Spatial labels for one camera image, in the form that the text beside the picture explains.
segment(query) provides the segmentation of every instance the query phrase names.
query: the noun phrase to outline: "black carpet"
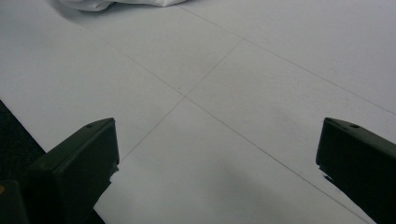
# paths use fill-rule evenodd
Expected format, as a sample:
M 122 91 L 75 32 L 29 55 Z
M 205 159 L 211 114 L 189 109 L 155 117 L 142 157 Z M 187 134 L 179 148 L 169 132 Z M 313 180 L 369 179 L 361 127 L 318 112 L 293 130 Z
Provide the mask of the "black carpet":
M 0 101 L 0 180 L 14 179 L 25 186 L 29 165 L 44 154 L 43 148 Z M 85 223 L 105 224 L 95 211 Z

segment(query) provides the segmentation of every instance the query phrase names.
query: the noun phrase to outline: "crumpled white object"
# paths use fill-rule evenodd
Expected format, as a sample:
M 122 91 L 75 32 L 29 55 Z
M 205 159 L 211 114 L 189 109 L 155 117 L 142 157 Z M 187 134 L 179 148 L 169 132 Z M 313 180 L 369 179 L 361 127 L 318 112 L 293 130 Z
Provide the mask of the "crumpled white object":
M 84 11 L 101 11 L 114 2 L 169 7 L 184 1 L 186 0 L 61 0 L 61 2 L 68 7 Z

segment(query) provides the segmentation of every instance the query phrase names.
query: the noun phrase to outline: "plastic bag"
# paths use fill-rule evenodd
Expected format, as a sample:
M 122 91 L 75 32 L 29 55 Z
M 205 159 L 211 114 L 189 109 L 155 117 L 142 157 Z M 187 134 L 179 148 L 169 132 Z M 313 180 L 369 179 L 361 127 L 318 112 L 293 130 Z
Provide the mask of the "plastic bag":
M 146 4 L 157 7 L 169 7 L 171 5 L 184 2 L 186 0 L 61 0 L 61 2 L 78 10 L 84 11 L 101 11 L 114 2 L 126 4 Z

